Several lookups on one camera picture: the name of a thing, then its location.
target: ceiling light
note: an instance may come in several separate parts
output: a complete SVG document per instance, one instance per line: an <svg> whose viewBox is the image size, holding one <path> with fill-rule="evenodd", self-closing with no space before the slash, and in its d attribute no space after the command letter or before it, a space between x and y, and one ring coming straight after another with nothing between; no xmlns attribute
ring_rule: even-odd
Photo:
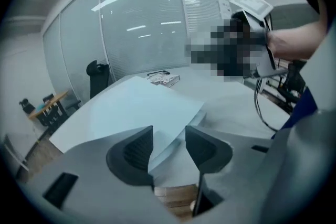
<svg viewBox="0 0 336 224"><path fill-rule="evenodd" d="M111 4L111 3L115 2L115 1L118 1L118 0L105 0L104 2L98 4L96 7L92 8L91 10L93 12L96 12L99 9L101 9L101 8L105 7L106 5L109 5L109 4Z"/></svg>
<svg viewBox="0 0 336 224"><path fill-rule="evenodd" d="M173 25L173 24L180 24L181 21L177 21L177 22L166 22L166 23L161 23L162 25Z"/></svg>
<svg viewBox="0 0 336 224"><path fill-rule="evenodd" d="M140 28L144 28L146 27L146 25L140 25L140 26L136 26L136 27L133 27L133 28L129 28L127 29L127 31L132 31L132 30L136 30L136 29L140 29Z"/></svg>
<svg viewBox="0 0 336 224"><path fill-rule="evenodd" d="M140 37L138 37L138 38L149 37L149 36L151 36L151 35L140 36Z"/></svg>
<svg viewBox="0 0 336 224"><path fill-rule="evenodd" d="M184 2L190 5L199 5L201 1L200 0L184 0Z"/></svg>

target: human arm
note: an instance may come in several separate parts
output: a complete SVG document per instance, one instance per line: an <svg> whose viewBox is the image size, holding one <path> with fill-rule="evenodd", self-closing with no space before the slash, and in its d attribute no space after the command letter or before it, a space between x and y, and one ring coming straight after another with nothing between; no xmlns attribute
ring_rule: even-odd
<svg viewBox="0 0 336 224"><path fill-rule="evenodd" d="M268 47L274 57L295 60L312 56L327 32L326 5L323 0L318 0L318 5L320 17L317 22L268 33Z"/></svg>

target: white table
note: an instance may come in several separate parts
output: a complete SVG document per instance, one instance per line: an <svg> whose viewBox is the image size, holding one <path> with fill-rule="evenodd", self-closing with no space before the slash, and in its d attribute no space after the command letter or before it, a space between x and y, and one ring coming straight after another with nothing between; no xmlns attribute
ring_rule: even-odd
<svg viewBox="0 0 336 224"><path fill-rule="evenodd" d="M271 138L273 131L266 127L258 117L254 107L254 92L238 82L223 82L221 77L206 77L198 74L190 67L168 69L171 74L180 75L180 81L172 89L184 95L205 102L202 110L207 112L205 126L218 131L233 134ZM101 92L103 95L111 87L125 81L132 76L146 77L146 73L125 76L109 88ZM93 140L90 137L90 113L96 97L83 105L73 114L50 138L57 146L62 143L66 152L81 141ZM259 95L261 113L268 124L279 129L287 121L289 115L274 103ZM165 164L166 176L158 177L160 186L181 186L198 181L197 168L181 143L177 153Z"/></svg>

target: black panel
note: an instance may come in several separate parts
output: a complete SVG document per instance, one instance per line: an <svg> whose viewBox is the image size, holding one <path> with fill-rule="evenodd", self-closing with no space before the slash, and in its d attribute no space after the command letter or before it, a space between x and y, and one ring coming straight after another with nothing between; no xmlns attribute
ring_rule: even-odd
<svg viewBox="0 0 336 224"><path fill-rule="evenodd" d="M186 148L201 174L219 172L232 158L232 148L192 126L185 127Z"/></svg>
<svg viewBox="0 0 336 224"><path fill-rule="evenodd" d="M254 145L253 147L251 147L253 150L255 151L260 151L263 153L267 153L268 152L268 147L265 146L258 146L258 145Z"/></svg>
<svg viewBox="0 0 336 224"><path fill-rule="evenodd" d="M148 162L153 151L153 126L128 137L109 149L107 166L121 181L134 186L154 186L148 174Z"/></svg>
<svg viewBox="0 0 336 224"><path fill-rule="evenodd" d="M206 186L203 175L200 175L198 185L197 200L193 211L194 217L212 209L223 201L220 195Z"/></svg>
<svg viewBox="0 0 336 224"><path fill-rule="evenodd" d="M57 208L61 208L77 179L76 175L62 173L43 197Z"/></svg>

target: wooden floor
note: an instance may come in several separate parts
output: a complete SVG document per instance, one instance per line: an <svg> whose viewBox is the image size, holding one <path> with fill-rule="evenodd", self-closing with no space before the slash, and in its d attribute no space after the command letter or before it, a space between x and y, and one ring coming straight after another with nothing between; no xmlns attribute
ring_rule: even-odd
<svg viewBox="0 0 336 224"><path fill-rule="evenodd" d="M17 174L17 179L20 182L28 182L34 174L41 171L45 165L62 154L62 152L49 141L49 138L49 134L45 135L26 157L29 173L21 168ZM181 221L191 219L192 211L190 209L190 204L192 201L196 200L196 185L174 188L154 188L154 194L167 209Z"/></svg>

